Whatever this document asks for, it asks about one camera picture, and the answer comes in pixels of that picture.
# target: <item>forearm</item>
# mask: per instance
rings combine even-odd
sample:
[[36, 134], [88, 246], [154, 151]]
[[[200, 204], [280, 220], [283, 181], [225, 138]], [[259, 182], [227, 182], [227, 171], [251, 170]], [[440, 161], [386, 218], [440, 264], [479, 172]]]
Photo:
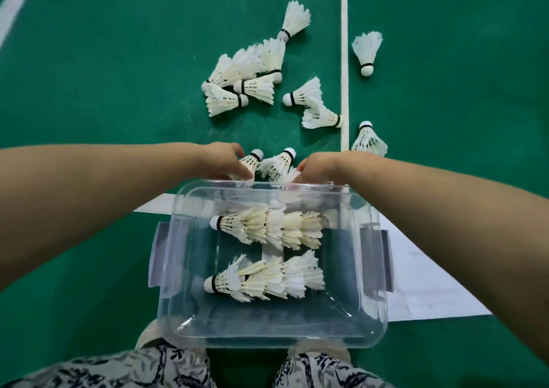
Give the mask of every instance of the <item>forearm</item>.
[[344, 180], [549, 362], [549, 201], [364, 152]]
[[195, 144], [0, 150], [0, 290], [196, 172]]

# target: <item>clear plastic container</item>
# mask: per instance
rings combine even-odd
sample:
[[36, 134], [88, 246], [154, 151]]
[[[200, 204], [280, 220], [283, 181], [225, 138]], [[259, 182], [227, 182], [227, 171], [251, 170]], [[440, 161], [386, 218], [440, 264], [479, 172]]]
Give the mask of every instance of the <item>clear plastic container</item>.
[[[257, 261], [276, 251], [215, 231], [210, 218], [272, 200], [284, 203], [287, 213], [322, 215], [322, 246], [315, 254], [325, 291], [308, 288], [304, 299], [250, 303], [206, 293], [204, 279], [222, 272], [235, 256], [245, 253]], [[285, 249], [284, 259], [304, 252], [305, 247]], [[285, 348], [315, 338], [365, 348], [387, 328], [387, 265], [378, 212], [347, 187], [200, 180], [182, 187], [169, 227], [157, 229], [149, 285], [160, 286], [159, 325], [178, 347]]]

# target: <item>person's left hand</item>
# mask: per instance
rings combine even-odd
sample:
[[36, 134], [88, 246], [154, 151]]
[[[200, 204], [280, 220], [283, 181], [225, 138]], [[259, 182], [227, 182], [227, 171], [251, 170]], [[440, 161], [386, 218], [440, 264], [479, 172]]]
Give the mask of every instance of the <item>person's left hand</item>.
[[244, 179], [253, 178], [254, 174], [238, 161], [238, 158], [244, 157], [244, 151], [237, 143], [212, 142], [201, 147], [201, 176], [215, 180], [229, 180], [229, 174]]

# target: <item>black band on shuttlecock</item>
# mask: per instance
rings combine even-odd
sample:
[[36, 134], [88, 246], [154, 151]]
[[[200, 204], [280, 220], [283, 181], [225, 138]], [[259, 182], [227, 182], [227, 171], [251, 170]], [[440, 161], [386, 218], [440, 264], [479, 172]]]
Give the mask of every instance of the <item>black band on shuttlecock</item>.
[[290, 155], [290, 164], [292, 164], [292, 162], [294, 161], [294, 156], [292, 155], [292, 153], [290, 151], [282, 151], [282, 152], [285, 152], [286, 154]]
[[214, 276], [211, 278], [211, 290], [212, 290], [214, 293], [219, 293], [219, 291], [217, 291], [217, 288], [215, 287], [215, 277], [216, 277], [216, 275], [214, 275]]

